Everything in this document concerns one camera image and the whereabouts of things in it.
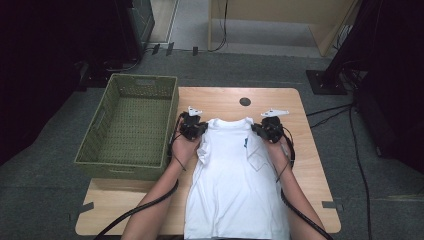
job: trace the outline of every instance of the wooden table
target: wooden table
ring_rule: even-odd
[[[306,197],[330,233],[340,231],[341,225],[334,208],[324,208],[323,202],[332,202],[332,196],[309,128],[299,93],[291,88],[209,88],[180,87],[178,113],[192,106],[203,111],[201,121],[221,118],[236,121],[252,117],[260,123],[261,113],[270,108],[288,110],[281,116],[283,125],[293,135],[296,161],[294,174]],[[239,100],[247,97],[251,105],[244,107]],[[163,235],[183,234],[185,204],[192,183],[192,173],[197,158],[193,157],[187,172],[180,177],[180,187],[174,194],[168,218],[161,230]],[[134,208],[153,182],[116,179],[92,179],[84,204],[94,208],[79,215],[76,232],[80,235],[97,235],[113,220]],[[127,223],[118,224],[107,234],[121,235]]]
[[[212,20],[224,19],[226,1],[209,0],[209,50]],[[326,56],[342,27],[353,24],[357,3],[358,0],[228,0],[227,19],[309,24],[320,54]]]

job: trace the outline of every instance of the human arm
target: human arm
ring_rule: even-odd
[[[318,217],[317,213],[313,209],[312,205],[307,200],[302,189],[300,188],[293,171],[290,167],[289,159],[281,149],[281,144],[288,149],[287,142],[284,138],[280,140],[280,143],[270,143],[265,141],[265,145],[268,150],[268,154],[271,158],[277,173],[280,174],[279,182],[283,189],[286,199],[305,216],[311,219],[319,227],[324,229],[324,226]],[[288,210],[288,221],[290,227],[290,235],[292,239],[325,239],[320,233],[313,229],[307,224],[302,218],[300,218],[292,210]]]
[[[172,146],[173,156],[170,164],[152,189],[140,201],[138,206],[151,202],[165,195],[172,189],[183,171],[183,166],[187,166],[188,161],[193,157],[199,142],[200,139],[189,141],[183,136],[179,136],[175,139]],[[128,220],[121,239],[156,239],[168,213],[171,199],[172,196],[152,207],[132,215]]]

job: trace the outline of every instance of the white t-shirt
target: white t-shirt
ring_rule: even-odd
[[[253,120],[208,121],[187,199],[185,239],[289,239],[280,184]]]

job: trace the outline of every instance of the black tape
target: black tape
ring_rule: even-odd
[[[166,50],[166,56],[171,55],[173,49],[174,49],[174,42],[172,42],[168,45],[168,49]]]
[[[335,202],[329,202],[329,201],[322,201],[322,207],[323,208],[337,208]]]
[[[87,203],[87,204],[82,205],[80,207],[80,213],[85,213],[85,212],[88,212],[88,211],[90,211],[92,209],[94,209],[94,203],[93,202],[90,202],[90,203]]]
[[[199,53],[199,47],[193,47],[193,56],[197,56]]]
[[[159,52],[159,47],[160,47],[160,44],[159,43],[155,45],[155,47],[153,48],[152,55],[155,55],[156,53]]]

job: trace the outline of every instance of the gray carpet floor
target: gray carpet floor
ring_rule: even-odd
[[[351,103],[318,96],[305,70],[324,70],[329,59],[173,51],[147,53],[126,73],[177,76],[180,86],[296,88],[306,113]],[[75,225],[89,178],[73,165],[104,89],[75,92],[36,142],[0,167],[0,239],[92,239]],[[309,117],[310,125],[335,111]],[[373,239],[424,239],[424,177],[395,159],[377,157],[360,113],[352,112],[360,161],[369,185]],[[312,129],[338,206],[335,239],[368,239],[364,183],[355,157],[349,113]]]

